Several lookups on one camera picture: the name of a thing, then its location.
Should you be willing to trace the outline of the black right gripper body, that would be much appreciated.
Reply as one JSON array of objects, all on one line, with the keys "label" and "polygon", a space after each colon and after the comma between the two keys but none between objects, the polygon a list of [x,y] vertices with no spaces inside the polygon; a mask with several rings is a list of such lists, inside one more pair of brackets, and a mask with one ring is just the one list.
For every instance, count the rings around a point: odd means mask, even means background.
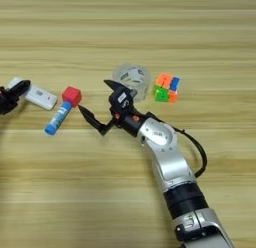
[{"label": "black right gripper body", "polygon": [[117,128],[124,129],[134,137],[138,135],[140,128],[148,119],[145,114],[137,111],[133,104],[124,108],[112,106],[110,112],[112,115],[111,124]]}]

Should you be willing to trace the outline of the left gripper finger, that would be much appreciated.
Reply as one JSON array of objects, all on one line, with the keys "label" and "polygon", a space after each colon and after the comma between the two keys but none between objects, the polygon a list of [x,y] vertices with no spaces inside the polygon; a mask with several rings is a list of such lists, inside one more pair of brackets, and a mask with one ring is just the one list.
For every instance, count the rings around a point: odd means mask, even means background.
[{"label": "left gripper finger", "polygon": [[7,95],[10,98],[18,100],[20,96],[25,94],[30,88],[29,80],[13,79],[7,88]]}]

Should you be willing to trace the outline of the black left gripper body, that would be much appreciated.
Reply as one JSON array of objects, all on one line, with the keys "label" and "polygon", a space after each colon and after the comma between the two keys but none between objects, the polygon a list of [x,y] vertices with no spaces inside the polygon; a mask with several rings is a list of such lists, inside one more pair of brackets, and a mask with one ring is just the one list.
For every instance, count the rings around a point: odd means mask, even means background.
[{"label": "black left gripper body", "polygon": [[5,115],[17,106],[17,96],[4,87],[0,87],[0,115]]}]

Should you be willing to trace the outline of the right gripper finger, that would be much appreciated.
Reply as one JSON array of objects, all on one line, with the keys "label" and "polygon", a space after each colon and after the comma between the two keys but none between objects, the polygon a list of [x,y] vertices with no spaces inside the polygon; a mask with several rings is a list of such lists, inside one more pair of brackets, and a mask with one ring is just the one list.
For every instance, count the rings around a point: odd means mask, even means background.
[{"label": "right gripper finger", "polygon": [[105,80],[104,83],[113,91],[126,90],[126,87],[124,85],[113,80]]},{"label": "right gripper finger", "polygon": [[85,120],[92,126],[94,127],[102,136],[104,136],[115,124],[115,119],[112,118],[107,124],[102,124],[99,122],[94,114],[89,111],[87,108],[79,105],[78,106],[81,114],[85,118]]}]

